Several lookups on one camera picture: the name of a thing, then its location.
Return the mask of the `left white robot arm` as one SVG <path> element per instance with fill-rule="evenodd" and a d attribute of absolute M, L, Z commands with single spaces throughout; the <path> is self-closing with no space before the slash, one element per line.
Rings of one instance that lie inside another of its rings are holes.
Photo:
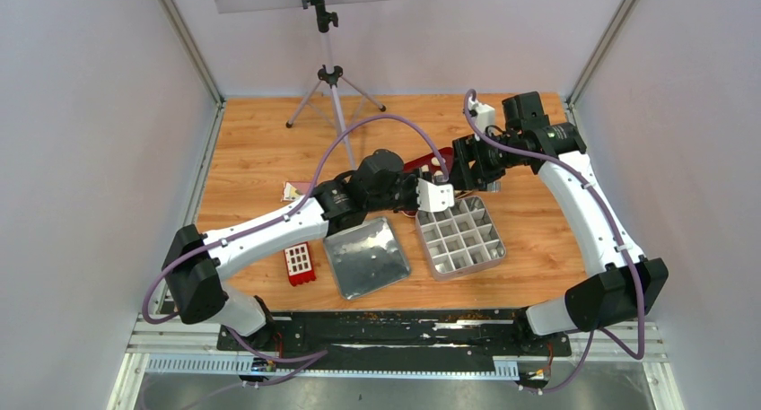
<path fill-rule="evenodd" d="M 269 309 L 228 280 L 264 257 L 352 229 L 371 212 L 417 209 L 418 186 L 432 177 L 430 171 L 406 171 L 398 155 L 378 150 L 357 169 L 309 186 L 307 194 L 272 213 L 206 233 L 195 225 L 181 228 L 162 267 L 175 317 L 186 325 L 216 323 L 254 350 L 268 348 L 275 338 Z"/>

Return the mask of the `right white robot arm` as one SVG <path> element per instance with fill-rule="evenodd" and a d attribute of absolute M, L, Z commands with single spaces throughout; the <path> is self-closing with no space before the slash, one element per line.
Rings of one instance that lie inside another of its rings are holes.
<path fill-rule="evenodd" d="M 592 168 L 577 127 L 553 124 L 538 92 L 502 102 L 505 126 L 494 125 L 494 108 L 468 90 L 463 114 L 472 134 L 453 141 L 450 182 L 457 189 L 484 190 L 510 168 L 526 166 L 549 189 L 582 253 L 586 279 L 563 296 L 522 309 L 512 341 L 536 353 L 548 336 L 589 332 L 650 313 L 669 277 L 659 257 L 649 257 L 617 218 Z"/>

